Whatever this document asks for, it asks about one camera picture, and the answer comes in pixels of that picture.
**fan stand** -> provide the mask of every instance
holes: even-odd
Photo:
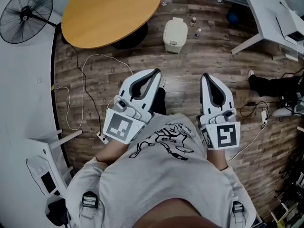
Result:
[[[34,18],[34,19],[40,20],[40,21],[42,21],[44,23],[47,23],[47,24],[49,24],[51,26],[54,26],[54,27],[57,26],[57,24],[54,24],[54,23],[52,23],[52,22],[50,22],[50,21],[48,21],[48,20],[46,20],[42,17],[39,17],[39,16],[33,14],[32,11],[30,10],[30,6],[25,6],[20,12],[20,19],[23,20],[23,21],[26,21],[29,18]]]

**white desk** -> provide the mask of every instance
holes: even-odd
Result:
[[[255,18],[258,34],[232,49],[232,54],[238,53],[263,39],[273,41],[304,54],[303,44],[294,45],[286,41],[282,35],[276,15],[286,8],[280,4],[279,0],[247,0],[247,2]]]

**table top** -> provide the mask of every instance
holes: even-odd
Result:
[[[247,0],[259,33],[267,40],[289,47],[299,53],[304,53],[303,44],[294,45],[286,41],[282,35],[276,15],[286,8],[279,0]]]
[[[62,18],[65,39],[78,48],[98,48],[146,23],[161,0],[70,0]]]

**round wooden table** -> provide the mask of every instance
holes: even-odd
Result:
[[[112,44],[144,25],[160,1],[70,0],[62,17],[62,34],[78,48]]]

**small bottle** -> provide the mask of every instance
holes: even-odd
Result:
[[[195,36],[196,37],[200,37],[200,33],[201,33],[201,28],[198,28],[196,31],[195,31]]]
[[[190,26],[195,26],[195,24],[196,24],[196,17],[192,17],[190,21]]]

